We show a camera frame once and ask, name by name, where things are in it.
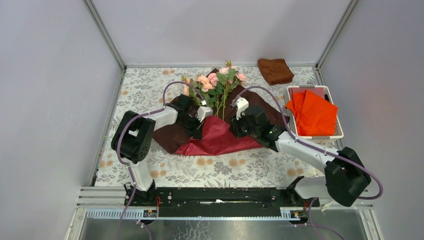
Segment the pink fake flower bouquet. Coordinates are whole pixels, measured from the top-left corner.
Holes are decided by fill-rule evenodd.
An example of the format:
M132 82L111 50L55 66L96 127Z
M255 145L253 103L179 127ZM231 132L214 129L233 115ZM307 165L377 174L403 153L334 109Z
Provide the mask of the pink fake flower bouquet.
M182 76L181 80L191 86L185 85L182 94L191 97L198 105L202 105L202 99L206 106L214 109L215 116L225 118L226 105L230 93L247 82L247 77L233 66L230 60L225 62L225 66L217 72L208 75L199 74L196 78Z

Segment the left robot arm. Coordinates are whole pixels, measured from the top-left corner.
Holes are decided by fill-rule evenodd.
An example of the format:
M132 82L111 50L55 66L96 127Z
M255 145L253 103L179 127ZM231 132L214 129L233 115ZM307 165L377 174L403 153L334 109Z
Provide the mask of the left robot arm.
M142 205L148 206L155 200L155 192L151 189L154 180L145 160L154 131L177 124L190 137L201 139L203 122L212 115L212 108L197 106L186 95L180 95L174 102L152 112L138 114L129 110L124 113L112 138L111 148L119 162L128 167L133 187L137 189L135 197Z

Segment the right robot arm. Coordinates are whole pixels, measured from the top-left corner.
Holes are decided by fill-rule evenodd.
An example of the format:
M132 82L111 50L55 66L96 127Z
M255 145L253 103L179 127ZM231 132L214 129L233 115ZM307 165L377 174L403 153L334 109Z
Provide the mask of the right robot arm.
M293 206L306 199L332 198L350 207L372 181L353 149L324 148L303 138L292 138L286 127L271 124L257 105L236 107L230 131L237 138L248 136L264 148L291 155L323 173L317 177L299 176L287 187L286 198Z

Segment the dark red wrapping paper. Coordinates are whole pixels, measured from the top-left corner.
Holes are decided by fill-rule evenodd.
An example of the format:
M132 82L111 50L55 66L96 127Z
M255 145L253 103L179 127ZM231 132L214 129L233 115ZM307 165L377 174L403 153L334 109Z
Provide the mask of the dark red wrapping paper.
M251 106L259 106L264 110L274 125L282 125L284 120L289 121L290 118L288 116L283 118L278 110L257 93L245 91L244 85L237 86L230 93L224 119L215 116L213 109L213 116L208 117L203 123L202 140L190 137L186 130L176 123L156 130L153 139L169 154L183 156L218 156L261 148L262 146L250 137L237 138L230 132L231 117L236 113L231 109L230 103L237 94L241 94Z

